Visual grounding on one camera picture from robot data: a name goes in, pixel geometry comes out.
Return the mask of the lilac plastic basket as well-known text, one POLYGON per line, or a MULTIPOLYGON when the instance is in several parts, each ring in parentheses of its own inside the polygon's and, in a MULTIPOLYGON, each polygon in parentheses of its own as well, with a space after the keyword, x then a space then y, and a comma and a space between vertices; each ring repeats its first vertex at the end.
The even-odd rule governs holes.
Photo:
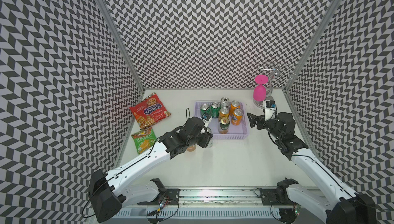
POLYGON ((221 134, 219 133, 219 122, 218 120, 212 120, 208 127, 211 129, 212 134, 213 134, 213 139, 215 140, 243 140, 249 135, 249 122, 247 121, 247 115, 245 111, 245 107, 243 103, 240 103, 240 108, 243 112, 243 117, 241 120, 240 125, 233 125, 230 123, 228 132, 226 134, 221 134))

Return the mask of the silver tall can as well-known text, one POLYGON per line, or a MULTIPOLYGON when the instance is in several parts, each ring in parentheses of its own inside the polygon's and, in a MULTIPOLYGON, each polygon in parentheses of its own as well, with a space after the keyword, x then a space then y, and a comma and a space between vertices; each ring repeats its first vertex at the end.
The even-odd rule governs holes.
MULTIPOLYGON (((212 135, 212 130, 211 130, 211 128, 207 128, 207 131, 208 131, 208 133, 209 134, 211 134, 212 135)), ((211 148, 213 146, 213 137, 209 140, 209 143, 207 144, 207 149, 208 148, 211 148)))

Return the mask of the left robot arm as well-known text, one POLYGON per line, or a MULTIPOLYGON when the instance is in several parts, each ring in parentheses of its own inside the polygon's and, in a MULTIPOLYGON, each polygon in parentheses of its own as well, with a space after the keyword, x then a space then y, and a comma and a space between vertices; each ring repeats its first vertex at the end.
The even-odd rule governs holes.
POLYGON ((206 148, 213 134, 208 131, 212 117, 188 118, 183 126, 164 133, 154 145, 126 164, 108 172, 95 171, 90 178, 88 199, 98 223, 114 217, 123 207, 152 202, 165 193, 160 180, 152 179, 144 185, 133 182, 161 163, 183 154, 187 148, 198 145, 206 148))

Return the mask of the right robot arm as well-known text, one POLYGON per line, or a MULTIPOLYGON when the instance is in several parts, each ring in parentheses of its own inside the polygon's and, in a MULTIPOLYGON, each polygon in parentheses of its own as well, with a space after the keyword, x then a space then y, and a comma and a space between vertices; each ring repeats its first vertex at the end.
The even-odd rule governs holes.
POLYGON ((300 204, 326 224, 375 224, 376 205, 367 194, 356 192, 332 173, 295 135, 296 122, 291 113, 281 112, 267 120, 265 115, 247 113, 250 126, 265 129, 279 151, 297 165, 324 194, 320 197, 286 178, 277 184, 279 203, 300 204))

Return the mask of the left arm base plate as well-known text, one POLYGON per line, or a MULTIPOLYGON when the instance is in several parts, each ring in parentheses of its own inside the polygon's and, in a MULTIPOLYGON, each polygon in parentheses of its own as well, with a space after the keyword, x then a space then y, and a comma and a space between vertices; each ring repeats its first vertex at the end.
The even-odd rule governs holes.
POLYGON ((170 188, 166 192, 159 192, 159 195, 152 201, 140 202, 139 206, 159 206, 161 203, 167 203, 170 206, 177 206, 180 197, 180 189, 170 188))

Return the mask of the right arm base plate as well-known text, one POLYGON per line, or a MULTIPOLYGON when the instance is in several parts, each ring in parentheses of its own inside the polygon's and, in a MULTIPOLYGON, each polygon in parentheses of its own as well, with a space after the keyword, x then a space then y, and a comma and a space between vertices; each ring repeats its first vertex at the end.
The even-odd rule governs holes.
POLYGON ((294 202, 290 200, 280 200, 276 189, 258 189, 256 194, 264 206, 294 206, 294 202))

